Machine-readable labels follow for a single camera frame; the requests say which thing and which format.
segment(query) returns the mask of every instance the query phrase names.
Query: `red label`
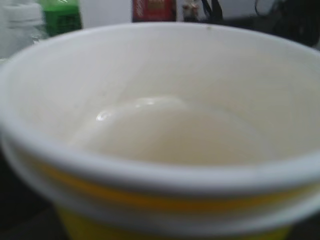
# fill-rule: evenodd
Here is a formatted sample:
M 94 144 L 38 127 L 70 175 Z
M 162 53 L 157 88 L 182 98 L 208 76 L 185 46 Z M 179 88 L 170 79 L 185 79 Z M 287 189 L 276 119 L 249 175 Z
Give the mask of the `red label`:
M 176 21 L 175 0 L 133 0 L 133 20 Z

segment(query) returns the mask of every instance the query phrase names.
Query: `white cup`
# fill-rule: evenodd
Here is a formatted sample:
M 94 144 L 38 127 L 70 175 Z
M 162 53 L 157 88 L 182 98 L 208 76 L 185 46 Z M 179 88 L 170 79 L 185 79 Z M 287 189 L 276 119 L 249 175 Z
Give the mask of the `white cup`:
M 56 205 L 112 226 L 199 238 L 275 230 L 320 209 L 319 63 L 320 53 L 297 43 L 214 25 L 66 34 L 3 66 L 5 154 Z M 271 144 L 274 158 L 172 166 L 68 146 L 105 107 L 162 95 L 236 115 Z M 110 231 L 85 226 L 102 238 Z

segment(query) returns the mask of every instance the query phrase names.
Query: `bottle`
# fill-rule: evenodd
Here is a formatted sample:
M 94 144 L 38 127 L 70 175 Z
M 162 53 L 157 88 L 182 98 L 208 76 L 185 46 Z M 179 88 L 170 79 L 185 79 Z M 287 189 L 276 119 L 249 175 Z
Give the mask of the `bottle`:
M 34 0 L 7 1 L 3 11 L 9 38 L 6 58 L 48 38 L 42 8 Z
M 39 3 L 51 37 L 82 29 L 78 0 L 39 0 Z
M 175 22 L 176 0 L 133 0 L 133 22 Z

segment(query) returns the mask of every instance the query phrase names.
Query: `cup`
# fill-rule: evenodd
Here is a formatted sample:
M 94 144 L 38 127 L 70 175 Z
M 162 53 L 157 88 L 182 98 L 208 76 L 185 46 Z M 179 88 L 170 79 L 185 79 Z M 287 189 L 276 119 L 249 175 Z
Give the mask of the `cup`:
M 66 34 L 3 66 L 3 150 L 17 174 L 55 204 L 74 240 L 284 240 L 320 209 L 319 63 L 320 53 L 297 43 L 215 25 Z M 150 96 L 231 113 L 272 154 L 194 166 L 69 145 L 105 107 Z

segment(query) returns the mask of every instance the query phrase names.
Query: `black cable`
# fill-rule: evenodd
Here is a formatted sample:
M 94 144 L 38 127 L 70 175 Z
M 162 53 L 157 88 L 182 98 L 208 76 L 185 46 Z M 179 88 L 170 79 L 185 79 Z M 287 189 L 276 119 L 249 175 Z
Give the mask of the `black cable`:
M 213 18 L 216 21 L 223 20 L 224 15 L 223 15 L 222 8 L 221 8 L 218 0 L 211 0 L 211 6 L 212 6 L 211 18 Z
M 259 9 L 258 9 L 258 4 L 260 3 L 260 0 L 255 0 L 254 1 L 254 11 L 257 14 L 258 17 L 265 17 L 270 13 L 274 13 L 276 10 L 279 9 L 279 7 L 281 6 L 282 0 L 274 0 L 271 10 L 266 13 L 266 14 L 262 14 Z
M 254 1 L 254 11 L 255 13 L 259 16 L 259 17 L 264 17 L 264 15 L 262 15 L 259 10 L 258 10 L 258 4 L 259 4 L 260 0 L 255 0 Z
M 203 5 L 203 11 L 206 15 L 212 16 L 212 10 L 207 0 L 201 0 Z
M 218 0 L 211 0 L 212 9 L 207 0 L 201 0 L 203 11 L 210 21 L 220 21 L 223 19 L 222 8 Z

